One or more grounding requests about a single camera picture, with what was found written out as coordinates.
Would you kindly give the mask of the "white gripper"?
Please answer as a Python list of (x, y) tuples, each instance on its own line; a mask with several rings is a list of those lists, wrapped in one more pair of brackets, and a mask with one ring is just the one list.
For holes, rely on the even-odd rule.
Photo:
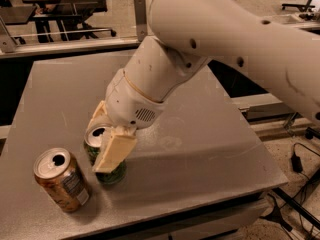
[(150, 127), (164, 108), (163, 103), (150, 101), (137, 92), (127, 81), (124, 70), (118, 70), (107, 87), (105, 101), (97, 105), (87, 126), (87, 129), (98, 125), (109, 127), (110, 120), (117, 126), (103, 137), (93, 171), (114, 171), (135, 148), (136, 128)]

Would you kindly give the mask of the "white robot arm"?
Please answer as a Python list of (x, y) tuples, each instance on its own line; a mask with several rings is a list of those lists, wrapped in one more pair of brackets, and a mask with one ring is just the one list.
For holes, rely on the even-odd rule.
[(108, 127), (94, 162), (110, 173), (132, 152), (169, 95), (210, 61), (221, 62), (313, 123), (320, 115), (320, 39), (259, 18), (232, 0), (149, 0), (151, 35), (109, 83), (91, 121)]

